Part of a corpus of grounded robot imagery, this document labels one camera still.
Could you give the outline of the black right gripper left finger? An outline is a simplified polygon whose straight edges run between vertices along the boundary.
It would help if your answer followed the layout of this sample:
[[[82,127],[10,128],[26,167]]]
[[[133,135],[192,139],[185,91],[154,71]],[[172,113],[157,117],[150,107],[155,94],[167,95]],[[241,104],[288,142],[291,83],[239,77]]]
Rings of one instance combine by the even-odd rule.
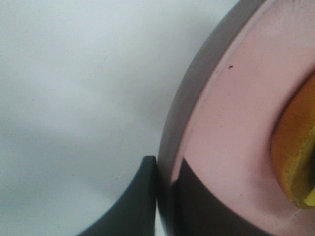
[[[133,180],[113,204],[81,236],[153,236],[155,234],[157,163],[145,156]]]

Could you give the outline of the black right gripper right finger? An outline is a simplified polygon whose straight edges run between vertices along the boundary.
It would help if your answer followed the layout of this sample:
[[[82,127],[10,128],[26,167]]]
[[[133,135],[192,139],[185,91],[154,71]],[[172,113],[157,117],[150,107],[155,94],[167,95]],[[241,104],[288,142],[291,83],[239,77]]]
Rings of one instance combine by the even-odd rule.
[[[281,192],[267,160],[209,165],[206,178],[182,159],[158,159],[159,210],[170,236],[312,236],[315,212]]]

